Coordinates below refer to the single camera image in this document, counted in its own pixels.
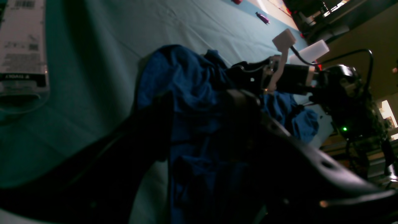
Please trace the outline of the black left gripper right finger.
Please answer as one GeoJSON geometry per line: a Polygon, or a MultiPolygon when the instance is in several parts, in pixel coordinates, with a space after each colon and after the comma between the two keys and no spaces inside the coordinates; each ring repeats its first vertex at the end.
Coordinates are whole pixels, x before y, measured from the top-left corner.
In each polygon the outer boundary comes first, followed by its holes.
{"type": "Polygon", "coordinates": [[[227,90],[237,132],[233,159],[246,162],[268,223],[396,224],[397,191],[367,182],[260,111],[250,92],[227,90]]]}

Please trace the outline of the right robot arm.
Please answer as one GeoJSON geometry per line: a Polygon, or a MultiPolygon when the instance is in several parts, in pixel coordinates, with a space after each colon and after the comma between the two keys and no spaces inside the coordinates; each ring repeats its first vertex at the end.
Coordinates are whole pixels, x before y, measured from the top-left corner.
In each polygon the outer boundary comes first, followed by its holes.
{"type": "Polygon", "coordinates": [[[397,188],[397,155],[388,134],[389,123],[373,101],[357,71],[345,65],[319,70],[311,65],[286,64],[276,82],[277,91],[295,95],[310,93],[309,101],[331,116],[332,126],[346,139],[343,160],[347,167],[367,178],[375,147],[384,155],[381,186],[397,188]]]}

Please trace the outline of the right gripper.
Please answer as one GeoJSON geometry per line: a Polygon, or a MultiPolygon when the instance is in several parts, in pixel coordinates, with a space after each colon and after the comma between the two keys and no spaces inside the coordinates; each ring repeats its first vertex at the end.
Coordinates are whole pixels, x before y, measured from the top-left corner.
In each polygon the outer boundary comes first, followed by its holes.
{"type": "Polygon", "coordinates": [[[271,56],[257,63],[239,62],[228,68],[225,73],[237,89],[253,94],[274,94],[275,91],[294,95],[307,95],[315,89],[312,82],[317,70],[308,65],[285,64],[280,77],[280,56],[271,56]]]}

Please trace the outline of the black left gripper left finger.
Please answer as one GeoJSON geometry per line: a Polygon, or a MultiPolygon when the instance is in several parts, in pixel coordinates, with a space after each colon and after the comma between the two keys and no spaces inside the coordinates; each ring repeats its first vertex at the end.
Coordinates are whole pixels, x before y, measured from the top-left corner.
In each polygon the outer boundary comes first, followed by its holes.
{"type": "Polygon", "coordinates": [[[173,117],[167,92],[41,177],[1,188],[1,209],[57,224],[128,223],[145,173],[168,157],[173,117]]]}

